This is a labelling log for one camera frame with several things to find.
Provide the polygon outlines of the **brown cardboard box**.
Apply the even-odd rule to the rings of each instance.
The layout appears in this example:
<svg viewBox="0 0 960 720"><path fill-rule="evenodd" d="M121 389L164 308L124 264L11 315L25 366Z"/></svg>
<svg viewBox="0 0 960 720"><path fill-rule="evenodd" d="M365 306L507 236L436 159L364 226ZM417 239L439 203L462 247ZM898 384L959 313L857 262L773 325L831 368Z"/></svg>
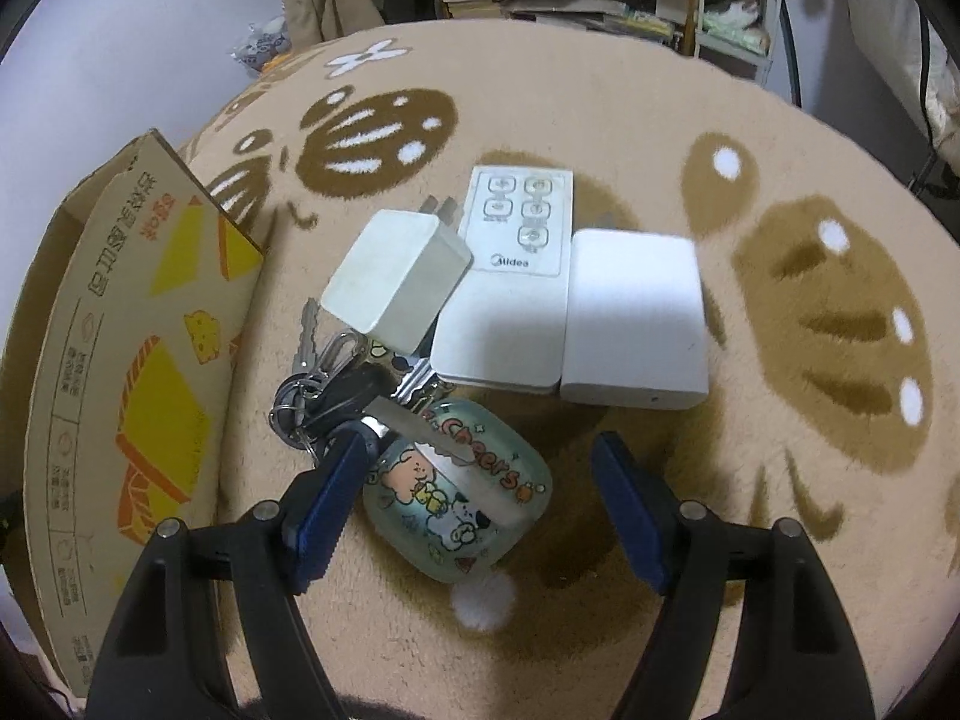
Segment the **brown cardboard box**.
<svg viewBox="0 0 960 720"><path fill-rule="evenodd" d="M85 695L156 525L212 522L218 457L263 257L158 132L53 213L2 356L32 625Z"/></svg>

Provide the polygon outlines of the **white midea remote control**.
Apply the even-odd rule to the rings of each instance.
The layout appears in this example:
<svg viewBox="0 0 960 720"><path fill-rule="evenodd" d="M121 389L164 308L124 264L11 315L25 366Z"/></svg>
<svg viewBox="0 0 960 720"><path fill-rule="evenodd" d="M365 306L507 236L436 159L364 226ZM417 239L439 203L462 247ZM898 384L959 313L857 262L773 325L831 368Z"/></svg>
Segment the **white midea remote control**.
<svg viewBox="0 0 960 720"><path fill-rule="evenodd" d="M459 236L473 268L559 277L573 236L573 172L529 166L475 166Z"/></svg>

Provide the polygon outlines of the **beige patterned carpet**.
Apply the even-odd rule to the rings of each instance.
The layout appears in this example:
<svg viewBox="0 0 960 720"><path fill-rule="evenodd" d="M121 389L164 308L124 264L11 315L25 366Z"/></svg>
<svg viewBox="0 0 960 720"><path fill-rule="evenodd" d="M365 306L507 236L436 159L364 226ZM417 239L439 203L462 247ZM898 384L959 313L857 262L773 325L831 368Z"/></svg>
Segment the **beige patterned carpet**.
<svg viewBox="0 0 960 720"><path fill-rule="evenodd" d="M958 247L866 151L750 83L517 21L375 29L286 60L182 149L268 247L221 511L302 458L268 405L304 301L381 210L490 237L441 319L434 422L544 515L505 554L423 457L370 474L299 607L356 717L605 718L658 617L590 472L804 528L878 717L958 649Z"/></svg>

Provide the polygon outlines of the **white fluffy pompom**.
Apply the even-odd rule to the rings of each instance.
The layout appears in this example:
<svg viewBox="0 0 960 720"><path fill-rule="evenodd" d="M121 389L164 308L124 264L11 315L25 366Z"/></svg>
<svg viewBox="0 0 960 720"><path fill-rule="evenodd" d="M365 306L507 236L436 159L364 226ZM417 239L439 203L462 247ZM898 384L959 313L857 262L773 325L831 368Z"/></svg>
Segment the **white fluffy pompom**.
<svg viewBox="0 0 960 720"><path fill-rule="evenodd" d="M455 619L480 634L503 629L516 605L516 583L504 572L489 572L451 589L451 610Z"/></svg>

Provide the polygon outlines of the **white power bank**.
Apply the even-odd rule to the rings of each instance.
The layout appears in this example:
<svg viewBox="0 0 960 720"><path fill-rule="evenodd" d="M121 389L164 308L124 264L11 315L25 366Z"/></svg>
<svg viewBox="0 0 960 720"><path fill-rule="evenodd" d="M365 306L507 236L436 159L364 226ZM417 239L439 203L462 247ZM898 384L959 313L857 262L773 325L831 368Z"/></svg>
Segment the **white power bank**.
<svg viewBox="0 0 960 720"><path fill-rule="evenodd" d="M652 232L576 232L560 397L680 411L708 394L708 330L695 244Z"/></svg>

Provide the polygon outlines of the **cartoon earphone case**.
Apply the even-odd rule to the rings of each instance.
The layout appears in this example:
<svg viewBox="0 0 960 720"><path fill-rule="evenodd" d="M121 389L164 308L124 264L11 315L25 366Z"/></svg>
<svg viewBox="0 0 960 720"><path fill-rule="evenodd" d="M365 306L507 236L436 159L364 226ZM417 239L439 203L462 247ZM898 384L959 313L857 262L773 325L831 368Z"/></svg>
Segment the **cartoon earphone case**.
<svg viewBox="0 0 960 720"><path fill-rule="evenodd" d="M472 463L399 437L368 473L364 510L415 569L438 582L464 582L489 571L544 515L553 478L526 439L475 401L444 398L421 417L469 449Z"/></svg>

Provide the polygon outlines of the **white flat rectangular box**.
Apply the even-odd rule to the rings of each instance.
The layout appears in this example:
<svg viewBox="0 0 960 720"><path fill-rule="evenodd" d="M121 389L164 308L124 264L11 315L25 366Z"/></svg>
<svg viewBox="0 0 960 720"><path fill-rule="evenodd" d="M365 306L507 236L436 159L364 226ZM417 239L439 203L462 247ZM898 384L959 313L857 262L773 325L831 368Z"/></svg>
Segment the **white flat rectangular box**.
<svg viewBox="0 0 960 720"><path fill-rule="evenodd" d="M472 268L444 304L431 367L443 380L548 394L562 377L568 273Z"/></svg>

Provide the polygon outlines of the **bunch of keys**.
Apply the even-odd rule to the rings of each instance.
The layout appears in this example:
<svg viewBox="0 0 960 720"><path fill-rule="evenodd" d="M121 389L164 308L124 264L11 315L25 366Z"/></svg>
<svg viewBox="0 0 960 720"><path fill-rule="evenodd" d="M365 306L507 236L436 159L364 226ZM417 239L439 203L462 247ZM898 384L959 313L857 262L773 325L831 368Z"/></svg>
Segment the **bunch of keys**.
<svg viewBox="0 0 960 720"><path fill-rule="evenodd" d="M418 413L454 390L427 356L401 355L351 328L319 346L319 309L314 298L302 306L291 374L277 387L268 413L272 431L291 449L319 455L335 429L361 418L377 397Z"/></svg>

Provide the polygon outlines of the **white charger block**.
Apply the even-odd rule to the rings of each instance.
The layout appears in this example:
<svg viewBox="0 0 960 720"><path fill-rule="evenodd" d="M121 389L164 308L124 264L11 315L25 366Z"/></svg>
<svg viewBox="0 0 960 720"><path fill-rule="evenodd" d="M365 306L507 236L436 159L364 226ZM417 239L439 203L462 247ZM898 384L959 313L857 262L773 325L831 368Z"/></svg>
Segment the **white charger block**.
<svg viewBox="0 0 960 720"><path fill-rule="evenodd" d="M457 232L436 215L379 210L320 296L347 327L413 355L472 263Z"/></svg>

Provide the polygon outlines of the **white metal trolley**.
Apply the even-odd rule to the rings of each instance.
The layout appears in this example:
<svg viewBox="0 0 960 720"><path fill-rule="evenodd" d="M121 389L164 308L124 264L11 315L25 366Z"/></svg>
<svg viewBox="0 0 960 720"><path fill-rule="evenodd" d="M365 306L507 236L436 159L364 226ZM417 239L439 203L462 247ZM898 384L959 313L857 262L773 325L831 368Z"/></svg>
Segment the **white metal trolley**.
<svg viewBox="0 0 960 720"><path fill-rule="evenodd" d="M693 55L765 86L782 0L697 0Z"/></svg>

